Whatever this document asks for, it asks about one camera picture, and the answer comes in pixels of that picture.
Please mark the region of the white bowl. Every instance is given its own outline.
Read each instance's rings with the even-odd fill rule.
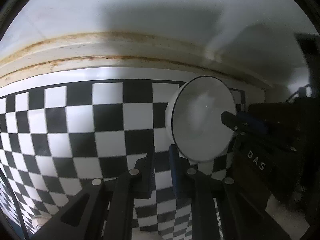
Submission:
[[[236,114],[228,87],[219,79],[199,76],[184,84],[165,111],[169,138],[188,159],[207,162],[220,156],[233,130],[221,122],[221,114]]]

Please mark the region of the bolt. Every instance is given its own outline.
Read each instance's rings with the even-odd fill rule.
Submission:
[[[101,179],[98,179],[98,178],[93,179],[93,180],[91,181],[92,185],[94,185],[94,186],[100,185],[101,182],[102,182],[102,180],[101,180]]]
[[[224,178],[224,183],[228,184],[228,185],[232,185],[235,181],[233,180],[233,178],[230,177],[226,177]]]
[[[139,170],[138,169],[131,169],[129,170],[130,175],[138,175],[139,174]]]
[[[190,169],[187,169],[187,173],[189,174],[189,175],[194,175],[194,174],[196,174],[196,169],[194,169],[194,168],[190,168]]]

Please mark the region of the white wall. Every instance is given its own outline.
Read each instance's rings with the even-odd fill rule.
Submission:
[[[293,0],[30,0],[0,42],[0,58],[38,41],[105,31],[190,42],[204,57],[218,53],[285,85],[297,72],[308,76],[293,34],[316,34]]]

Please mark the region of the black and white checkered surface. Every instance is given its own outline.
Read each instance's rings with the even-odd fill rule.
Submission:
[[[133,228],[163,239],[191,239],[191,202],[175,199],[164,112],[184,82],[103,80],[33,88],[0,99],[0,168],[34,233],[34,215],[54,215],[94,178],[112,179],[156,147],[156,183],[149,200],[134,201]],[[242,90],[232,90],[237,110]],[[225,177],[232,153],[193,166]],[[19,223],[3,182],[0,205]]]

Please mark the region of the black cable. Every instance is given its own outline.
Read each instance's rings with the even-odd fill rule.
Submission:
[[[310,84],[307,84],[307,85],[305,85],[304,87],[305,88],[308,88],[308,87],[310,87],[311,85]],[[293,98],[296,94],[298,94],[299,93],[299,90],[297,90],[297,91],[295,91],[291,96],[289,96],[287,99],[286,99],[286,101],[285,102],[289,102],[289,100],[291,99],[291,98]]]
[[[24,236],[25,240],[30,240],[29,235],[28,235],[28,231],[26,229],[26,225],[24,224],[24,220],[23,220],[23,217],[22,217],[22,212],[21,212],[18,200],[16,198],[16,195],[14,194],[13,189],[12,189],[8,179],[6,178],[6,176],[4,175],[4,173],[2,172],[1,169],[0,169],[0,177],[1,177],[2,181],[4,182],[5,186],[7,187],[7,189],[9,190],[10,195],[12,197],[14,206],[15,206],[15,208],[17,210],[17,214],[18,214],[19,222],[20,222],[21,229],[22,229],[22,232],[23,232],[23,236]]]

